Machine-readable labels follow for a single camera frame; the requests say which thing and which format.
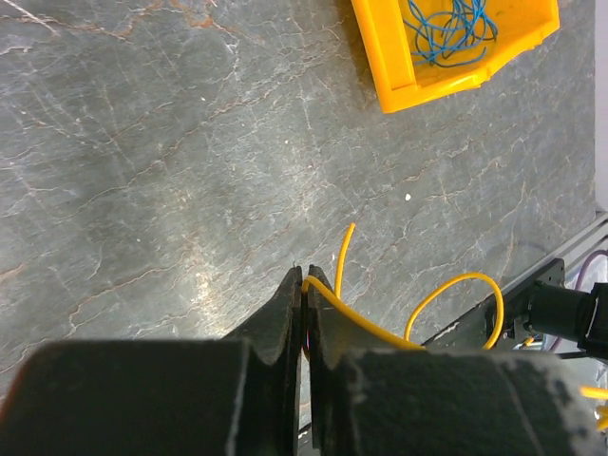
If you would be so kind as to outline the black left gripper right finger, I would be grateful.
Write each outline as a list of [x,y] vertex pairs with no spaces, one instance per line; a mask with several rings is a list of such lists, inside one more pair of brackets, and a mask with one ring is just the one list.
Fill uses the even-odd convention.
[[491,302],[417,348],[336,308],[322,270],[309,310],[312,445],[323,455],[600,455],[589,391],[564,356],[493,338]]

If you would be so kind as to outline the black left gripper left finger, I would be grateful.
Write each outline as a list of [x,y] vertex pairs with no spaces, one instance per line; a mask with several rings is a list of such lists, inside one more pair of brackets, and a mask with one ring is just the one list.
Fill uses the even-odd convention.
[[293,455],[302,271],[222,338],[66,340],[19,370],[5,455]]

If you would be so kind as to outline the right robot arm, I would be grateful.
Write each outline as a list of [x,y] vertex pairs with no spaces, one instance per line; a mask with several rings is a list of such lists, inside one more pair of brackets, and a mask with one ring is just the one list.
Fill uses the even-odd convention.
[[[605,389],[573,358],[607,357],[607,287],[560,286],[553,269],[488,298],[423,345],[341,302],[319,272],[309,308],[312,445],[322,455],[603,455]],[[549,351],[546,336],[571,341]]]

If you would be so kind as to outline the yellow plastic bin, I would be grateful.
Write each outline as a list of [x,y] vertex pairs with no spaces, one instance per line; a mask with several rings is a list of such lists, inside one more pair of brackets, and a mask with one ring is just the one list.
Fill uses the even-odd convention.
[[555,1],[355,1],[386,113],[481,86],[560,27]]

